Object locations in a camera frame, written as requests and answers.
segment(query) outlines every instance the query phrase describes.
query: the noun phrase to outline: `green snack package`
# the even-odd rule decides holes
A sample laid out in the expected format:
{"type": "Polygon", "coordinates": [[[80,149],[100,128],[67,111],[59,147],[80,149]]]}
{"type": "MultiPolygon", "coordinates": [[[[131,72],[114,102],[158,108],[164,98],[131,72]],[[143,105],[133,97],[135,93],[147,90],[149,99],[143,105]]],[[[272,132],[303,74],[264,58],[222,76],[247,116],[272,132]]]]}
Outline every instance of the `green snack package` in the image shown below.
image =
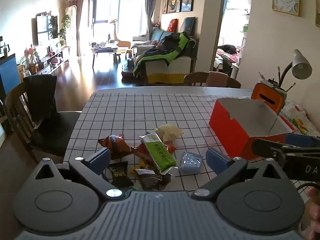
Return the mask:
{"type": "Polygon", "coordinates": [[[160,174],[164,175],[172,167],[177,167],[175,160],[157,134],[149,133],[140,136],[140,141],[146,146],[160,174]]]}

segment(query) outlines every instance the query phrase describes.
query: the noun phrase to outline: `chair seat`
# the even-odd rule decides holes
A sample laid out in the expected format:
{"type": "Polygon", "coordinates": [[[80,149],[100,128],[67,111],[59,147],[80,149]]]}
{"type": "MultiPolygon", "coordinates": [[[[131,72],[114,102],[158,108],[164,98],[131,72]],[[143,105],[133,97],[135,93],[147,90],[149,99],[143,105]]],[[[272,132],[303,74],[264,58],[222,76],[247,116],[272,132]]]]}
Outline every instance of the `chair seat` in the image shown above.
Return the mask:
{"type": "Polygon", "coordinates": [[[67,146],[81,112],[57,112],[33,131],[29,145],[53,155],[64,157],[67,146]]]}

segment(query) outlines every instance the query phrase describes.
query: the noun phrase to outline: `lamp head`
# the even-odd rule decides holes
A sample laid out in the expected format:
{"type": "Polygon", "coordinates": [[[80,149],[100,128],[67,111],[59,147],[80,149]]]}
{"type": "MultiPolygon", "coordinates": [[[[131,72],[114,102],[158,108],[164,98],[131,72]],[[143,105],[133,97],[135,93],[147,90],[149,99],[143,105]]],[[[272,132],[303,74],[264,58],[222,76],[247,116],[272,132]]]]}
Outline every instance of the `lamp head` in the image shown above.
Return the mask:
{"type": "Polygon", "coordinates": [[[307,79],[312,74],[312,67],[297,49],[293,51],[292,75],[297,79],[307,79]]]}

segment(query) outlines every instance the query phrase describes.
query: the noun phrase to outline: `blue transparent package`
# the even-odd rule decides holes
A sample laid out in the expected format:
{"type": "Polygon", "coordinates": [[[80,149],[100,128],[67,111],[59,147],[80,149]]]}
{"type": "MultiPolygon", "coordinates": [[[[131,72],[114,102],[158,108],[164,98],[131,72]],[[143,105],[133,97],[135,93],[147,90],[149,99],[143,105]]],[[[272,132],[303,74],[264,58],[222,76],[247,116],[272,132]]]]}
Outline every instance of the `blue transparent package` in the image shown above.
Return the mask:
{"type": "Polygon", "coordinates": [[[202,159],[203,157],[199,154],[184,152],[181,158],[179,171],[195,174],[200,173],[202,159]]]}

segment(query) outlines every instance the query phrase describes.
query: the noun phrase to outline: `lamp neck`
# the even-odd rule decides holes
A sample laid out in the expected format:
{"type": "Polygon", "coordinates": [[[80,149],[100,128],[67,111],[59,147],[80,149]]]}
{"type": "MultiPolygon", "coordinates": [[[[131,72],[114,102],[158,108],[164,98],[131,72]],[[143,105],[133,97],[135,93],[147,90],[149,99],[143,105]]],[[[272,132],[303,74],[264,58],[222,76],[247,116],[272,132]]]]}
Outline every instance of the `lamp neck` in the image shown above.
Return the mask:
{"type": "Polygon", "coordinates": [[[279,80],[279,84],[278,87],[281,87],[283,79],[285,77],[285,75],[287,74],[287,72],[292,68],[292,62],[285,68],[285,70],[282,72],[281,78],[279,80]]]}

